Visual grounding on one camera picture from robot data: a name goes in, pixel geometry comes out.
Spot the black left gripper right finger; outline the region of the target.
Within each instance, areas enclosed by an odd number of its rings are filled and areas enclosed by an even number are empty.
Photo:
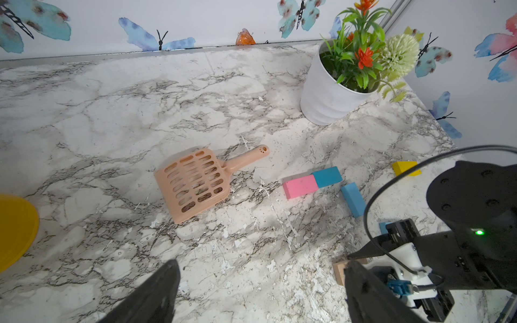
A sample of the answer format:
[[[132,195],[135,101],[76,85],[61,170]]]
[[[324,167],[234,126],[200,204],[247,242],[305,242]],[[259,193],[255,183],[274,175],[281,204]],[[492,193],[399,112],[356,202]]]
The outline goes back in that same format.
[[[347,265],[345,289],[352,323],[423,322],[359,262],[351,261]]]

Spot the teal building block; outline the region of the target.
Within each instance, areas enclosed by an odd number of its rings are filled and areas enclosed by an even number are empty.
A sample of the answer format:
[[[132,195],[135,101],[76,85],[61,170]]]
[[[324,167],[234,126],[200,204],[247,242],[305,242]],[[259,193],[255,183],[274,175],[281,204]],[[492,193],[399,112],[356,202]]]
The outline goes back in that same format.
[[[313,172],[312,175],[319,188],[329,187],[343,181],[341,173],[336,166]]]

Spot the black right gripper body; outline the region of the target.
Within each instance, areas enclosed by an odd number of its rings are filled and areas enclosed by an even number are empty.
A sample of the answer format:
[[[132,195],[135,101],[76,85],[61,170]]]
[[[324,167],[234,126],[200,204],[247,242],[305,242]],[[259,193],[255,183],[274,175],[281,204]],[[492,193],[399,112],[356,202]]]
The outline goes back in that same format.
[[[350,261],[396,258],[404,274],[430,266],[435,279],[429,296],[411,301],[431,322],[444,322],[455,301],[452,290],[503,289],[516,293],[516,220],[492,219],[481,228],[455,226],[451,231],[420,235],[413,220],[389,223]]]

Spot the pink building block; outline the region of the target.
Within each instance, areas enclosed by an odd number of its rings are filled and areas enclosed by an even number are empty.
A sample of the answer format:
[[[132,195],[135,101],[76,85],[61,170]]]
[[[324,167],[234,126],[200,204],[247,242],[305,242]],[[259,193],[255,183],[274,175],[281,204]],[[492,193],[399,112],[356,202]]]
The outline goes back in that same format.
[[[283,183],[283,188],[287,200],[312,194],[319,190],[316,179],[312,174],[300,178],[295,178],[293,180],[288,180],[287,182]]]

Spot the natural wood building block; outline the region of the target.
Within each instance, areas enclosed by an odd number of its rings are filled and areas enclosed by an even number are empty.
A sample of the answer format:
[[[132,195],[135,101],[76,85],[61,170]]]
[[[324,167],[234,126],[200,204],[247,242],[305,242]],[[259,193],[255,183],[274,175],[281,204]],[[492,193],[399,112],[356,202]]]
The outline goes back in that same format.
[[[344,260],[333,263],[333,271],[338,285],[345,286],[345,270],[352,260]]]

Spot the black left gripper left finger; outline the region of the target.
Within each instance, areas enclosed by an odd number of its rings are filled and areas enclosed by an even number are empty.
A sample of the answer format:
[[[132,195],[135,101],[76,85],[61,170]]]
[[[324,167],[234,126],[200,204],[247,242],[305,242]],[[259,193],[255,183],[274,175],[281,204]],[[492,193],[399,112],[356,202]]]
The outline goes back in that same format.
[[[180,284],[177,260],[164,263],[151,277],[127,296],[99,323],[167,322],[175,314],[175,299]]]

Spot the light blue building block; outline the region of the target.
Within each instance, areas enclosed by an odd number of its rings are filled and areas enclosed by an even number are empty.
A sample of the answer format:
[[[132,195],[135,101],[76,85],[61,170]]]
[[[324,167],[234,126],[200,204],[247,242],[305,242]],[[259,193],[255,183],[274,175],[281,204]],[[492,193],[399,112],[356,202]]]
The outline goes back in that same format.
[[[350,183],[341,188],[341,192],[354,218],[364,215],[366,203],[356,183]]]

